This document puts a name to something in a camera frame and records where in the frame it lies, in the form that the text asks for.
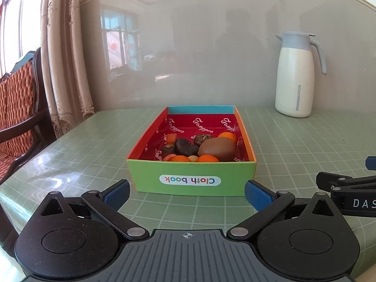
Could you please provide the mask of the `brown kiwi fruit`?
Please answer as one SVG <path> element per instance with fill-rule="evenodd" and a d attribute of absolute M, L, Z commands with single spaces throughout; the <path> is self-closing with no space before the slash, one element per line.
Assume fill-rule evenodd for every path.
<path fill-rule="evenodd" d="M 198 155 L 212 155 L 220 162 L 233 161 L 236 155 L 236 145 L 226 137 L 215 137 L 202 142 Z"/>

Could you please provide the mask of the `orange tangerine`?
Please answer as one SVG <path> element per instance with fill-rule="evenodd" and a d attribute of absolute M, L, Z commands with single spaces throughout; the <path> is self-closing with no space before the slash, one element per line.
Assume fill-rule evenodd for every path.
<path fill-rule="evenodd" d="M 197 158 L 196 162 L 198 163 L 209 163 L 209 162 L 219 162 L 219 159 L 213 155 L 201 155 Z"/>
<path fill-rule="evenodd" d="M 220 133 L 220 135 L 218 135 L 218 137 L 225 137 L 227 139 L 230 139 L 231 141 L 233 141 L 234 143 L 237 143 L 237 137 L 234 133 L 232 132 L 223 132 L 223 133 Z"/>
<path fill-rule="evenodd" d="M 189 157 L 184 155 L 176 155 L 169 159 L 170 162 L 191 162 L 191 159 Z"/>

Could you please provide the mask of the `orange tangerine front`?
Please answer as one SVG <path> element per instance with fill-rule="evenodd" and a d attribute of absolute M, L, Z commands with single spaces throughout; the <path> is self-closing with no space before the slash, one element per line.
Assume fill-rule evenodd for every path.
<path fill-rule="evenodd" d="M 219 162 L 219 159 L 213 155 L 201 155 L 197 158 L 196 162 L 198 163 L 209 163 L 209 162 Z"/>

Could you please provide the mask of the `brown cut fruit piece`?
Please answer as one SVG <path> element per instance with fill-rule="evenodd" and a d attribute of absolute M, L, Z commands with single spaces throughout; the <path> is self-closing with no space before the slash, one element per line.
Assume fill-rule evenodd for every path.
<path fill-rule="evenodd" d="M 163 145 L 162 148 L 162 157 L 165 158 L 166 156 L 173 154 L 175 152 L 175 145 L 172 143 L 167 143 Z"/>

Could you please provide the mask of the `small tan longan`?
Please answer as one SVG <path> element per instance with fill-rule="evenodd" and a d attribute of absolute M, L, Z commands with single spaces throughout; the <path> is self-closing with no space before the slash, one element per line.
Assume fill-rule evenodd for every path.
<path fill-rule="evenodd" d="M 188 157 L 188 159 L 189 159 L 190 161 L 192 161 L 192 162 L 196 162 L 196 161 L 198 160 L 198 156 L 196 156 L 196 155 L 191 155 L 191 156 Z"/>

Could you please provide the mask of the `dark wrinkled date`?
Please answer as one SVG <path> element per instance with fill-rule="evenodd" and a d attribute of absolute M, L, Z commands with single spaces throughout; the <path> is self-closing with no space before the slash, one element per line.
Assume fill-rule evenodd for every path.
<path fill-rule="evenodd" d="M 193 139 L 193 143 L 197 146 L 201 146 L 206 140 L 212 139 L 213 136 L 211 134 L 198 134 L 195 135 Z"/>

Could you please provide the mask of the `dark brown date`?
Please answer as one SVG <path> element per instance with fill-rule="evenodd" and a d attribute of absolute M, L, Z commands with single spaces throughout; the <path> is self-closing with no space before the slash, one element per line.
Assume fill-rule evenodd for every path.
<path fill-rule="evenodd" d="M 175 141 L 175 151 L 177 155 L 186 157 L 197 155 L 199 146 L 192 144 L 188 139 L 178 138 Z"/>

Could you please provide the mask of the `colourful red-lined cardboard box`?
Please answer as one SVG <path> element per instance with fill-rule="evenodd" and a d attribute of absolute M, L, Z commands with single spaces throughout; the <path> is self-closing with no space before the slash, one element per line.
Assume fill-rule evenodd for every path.
<path fill-rule="evenodd" d="M 169 134 L 193 140 L 198 134 L 236 136 L 231 162 L 168 162 L 163 146 Z M 180 196 L 244 195 L 254 178 L 257 160 L 236 106 L 168 106 L 157 116 L 127 156 L 136 190 Z"/>

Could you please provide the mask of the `white thermos jug grey lid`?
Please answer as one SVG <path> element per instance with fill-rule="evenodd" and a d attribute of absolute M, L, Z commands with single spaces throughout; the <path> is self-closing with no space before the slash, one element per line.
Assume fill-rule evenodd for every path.
<path fill-rule="evenodd" d="M 312 48 L 317 50 L 321 73 L 327 74 L 326 59 L 315 34 L 287 31 L 276 35 L 281 41 L 277 65 L 275 108 L 289 117 L 309 117 L 313 107 L 315 66 Z"/>

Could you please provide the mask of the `beige lace curtain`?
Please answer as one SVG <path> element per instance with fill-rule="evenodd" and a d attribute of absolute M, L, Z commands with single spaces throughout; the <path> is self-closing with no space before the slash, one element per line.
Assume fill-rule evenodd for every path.
<path fill-rule="evenodd" d="M 42 0 L 41 67 L 52 125 L 60 138 L 95 113 L 79 0 Z"/>

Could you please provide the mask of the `wooden sofa orange cushions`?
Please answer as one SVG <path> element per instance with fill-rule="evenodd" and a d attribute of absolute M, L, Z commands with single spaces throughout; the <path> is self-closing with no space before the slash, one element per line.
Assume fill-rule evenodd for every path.
<path fill-rule="evenodd" d="M 1 77 L 1 183 L 55 140 L 38 48 Z"/>

